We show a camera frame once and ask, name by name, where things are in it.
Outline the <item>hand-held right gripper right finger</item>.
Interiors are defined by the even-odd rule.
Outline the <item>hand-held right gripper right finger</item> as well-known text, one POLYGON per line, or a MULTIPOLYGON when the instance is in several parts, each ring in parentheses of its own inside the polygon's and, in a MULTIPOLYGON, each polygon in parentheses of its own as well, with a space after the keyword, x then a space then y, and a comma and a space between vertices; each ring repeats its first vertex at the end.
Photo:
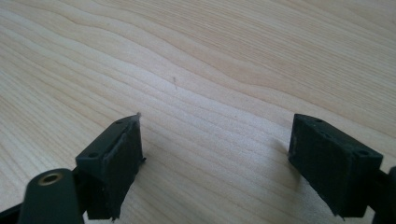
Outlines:
POLYGON ((288 159, 335 215, 363 217, 383 156, 322 119, 296 114, 288 159))

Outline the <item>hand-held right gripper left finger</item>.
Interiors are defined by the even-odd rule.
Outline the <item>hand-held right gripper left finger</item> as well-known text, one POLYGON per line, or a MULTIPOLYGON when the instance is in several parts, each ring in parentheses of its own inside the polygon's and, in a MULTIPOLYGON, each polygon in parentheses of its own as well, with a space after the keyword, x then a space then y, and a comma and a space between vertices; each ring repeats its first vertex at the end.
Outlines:
POLYGON ((143 156, 140 114, 114 121, 76 156, 89 219, 117 219, 143 156))

